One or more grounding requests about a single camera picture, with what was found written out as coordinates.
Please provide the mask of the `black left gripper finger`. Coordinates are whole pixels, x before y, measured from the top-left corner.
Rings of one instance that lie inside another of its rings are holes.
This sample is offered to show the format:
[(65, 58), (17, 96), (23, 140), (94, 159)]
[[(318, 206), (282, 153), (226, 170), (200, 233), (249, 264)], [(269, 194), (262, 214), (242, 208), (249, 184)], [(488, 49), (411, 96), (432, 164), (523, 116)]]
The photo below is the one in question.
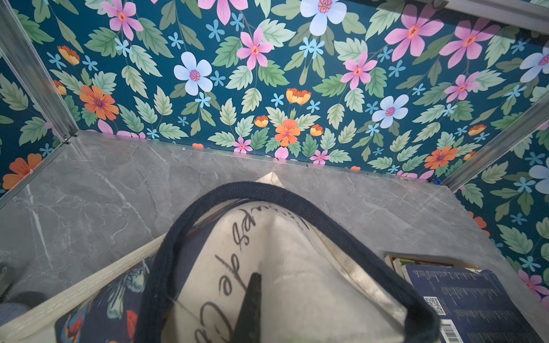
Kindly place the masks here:
[(262, 276), (255, 272), (250, 277), (231, 343), (261, 342), (261, 300)]

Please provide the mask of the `cream canvas tote bag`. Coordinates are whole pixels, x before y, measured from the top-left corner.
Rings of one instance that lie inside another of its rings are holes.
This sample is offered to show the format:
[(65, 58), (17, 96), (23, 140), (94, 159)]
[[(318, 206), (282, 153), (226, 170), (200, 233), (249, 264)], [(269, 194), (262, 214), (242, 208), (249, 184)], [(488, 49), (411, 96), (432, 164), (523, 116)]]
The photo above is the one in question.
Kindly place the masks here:
[(437, 342), (413, 286), (274, 174), (198, 198), (167, 234), (23, 312), (3, 342), (230, 342), (253, 273), (261, 342)]

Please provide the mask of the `blue landscape cover book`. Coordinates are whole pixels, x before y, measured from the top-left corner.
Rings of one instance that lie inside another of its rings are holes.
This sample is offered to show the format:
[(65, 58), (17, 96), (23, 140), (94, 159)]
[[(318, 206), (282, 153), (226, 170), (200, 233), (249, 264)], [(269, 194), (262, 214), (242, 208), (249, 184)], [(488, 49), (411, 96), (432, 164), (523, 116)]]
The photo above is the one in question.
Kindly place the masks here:
[(403, 254), (396, 252), (386, 252), (384, 260), (387, 265), (392, 267), (402, 278), (409, 280), (405, 273), (406, 265), (427, 265), (438, 267), (462, 267), (473, 272), (479, 272), (482, 269), (475, 264), (467, 263), (450, 257), (436, 257), (419, 254)]

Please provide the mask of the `dark blue barcode book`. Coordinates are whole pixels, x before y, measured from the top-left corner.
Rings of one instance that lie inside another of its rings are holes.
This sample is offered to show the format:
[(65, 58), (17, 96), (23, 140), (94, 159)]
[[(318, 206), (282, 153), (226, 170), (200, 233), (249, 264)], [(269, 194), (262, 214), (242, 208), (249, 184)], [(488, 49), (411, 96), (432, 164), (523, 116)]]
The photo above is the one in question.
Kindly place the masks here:
[(543, 341), (493, 272), (417, 264), (402, 270), (439, 315), (439, 342)]

